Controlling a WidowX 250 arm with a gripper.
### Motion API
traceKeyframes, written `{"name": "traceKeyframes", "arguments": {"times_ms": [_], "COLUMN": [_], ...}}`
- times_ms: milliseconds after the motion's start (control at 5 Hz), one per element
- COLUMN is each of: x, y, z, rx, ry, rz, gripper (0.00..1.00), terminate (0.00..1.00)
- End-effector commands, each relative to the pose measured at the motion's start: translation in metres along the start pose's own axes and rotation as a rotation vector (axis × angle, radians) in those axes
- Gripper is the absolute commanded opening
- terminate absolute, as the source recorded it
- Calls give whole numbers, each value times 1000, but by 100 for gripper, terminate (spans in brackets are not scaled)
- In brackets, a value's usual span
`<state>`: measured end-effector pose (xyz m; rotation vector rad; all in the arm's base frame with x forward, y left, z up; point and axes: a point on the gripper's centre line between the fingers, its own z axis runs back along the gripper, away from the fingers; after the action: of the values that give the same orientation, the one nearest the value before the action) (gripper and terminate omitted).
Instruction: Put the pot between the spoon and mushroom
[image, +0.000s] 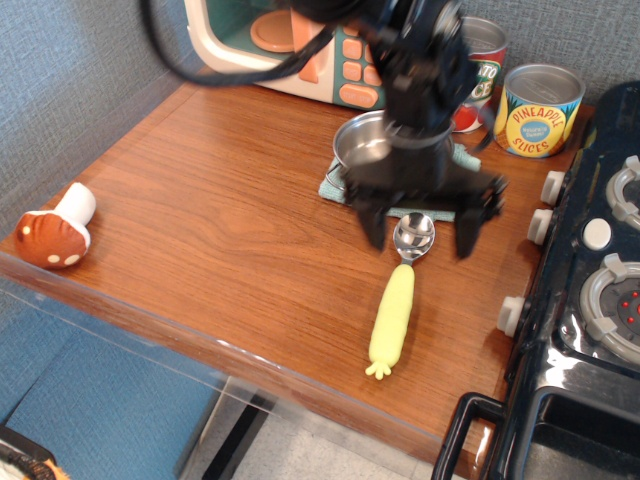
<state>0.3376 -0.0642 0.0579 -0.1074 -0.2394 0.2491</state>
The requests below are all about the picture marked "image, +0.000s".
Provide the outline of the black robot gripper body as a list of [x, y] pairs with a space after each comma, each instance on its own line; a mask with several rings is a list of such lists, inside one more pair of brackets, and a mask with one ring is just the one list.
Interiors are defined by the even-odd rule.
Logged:
[[426, 133], [393, 124], [341, 132], [344, 199], [363, 220], [393, 207], [445, 210], [456, 220], [491, 220], [502, 213], [505, 177], [454, 159], [453, 126]]

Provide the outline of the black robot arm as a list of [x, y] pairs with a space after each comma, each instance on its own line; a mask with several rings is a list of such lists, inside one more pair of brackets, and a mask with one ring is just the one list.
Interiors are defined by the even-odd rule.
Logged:
[[399, 204], [454, 212], [456, 255], [471, 255], [482, 225], [498, 215], [506, 181], [453, 159], [452, 118], [476, 85], [457, 1], [294, 1], [327, 27], [344, 25], [369, 45], [385, 95], [388, 152], [344, 169], [344, 198], [377, 249]]

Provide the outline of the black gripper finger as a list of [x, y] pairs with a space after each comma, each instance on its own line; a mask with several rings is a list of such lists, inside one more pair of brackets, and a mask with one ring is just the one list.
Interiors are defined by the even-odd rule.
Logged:
[[358, 198], [352, 202], [352, 208], [369, 243], [382, 251], [386, 243], [387, 213], [393, 206], [394, 198]]
[[479, 208], [467, 209], [455, 215], [455, 247], [459, 259], [468, 258], [479, 238], [484, 224], [484, 211]]

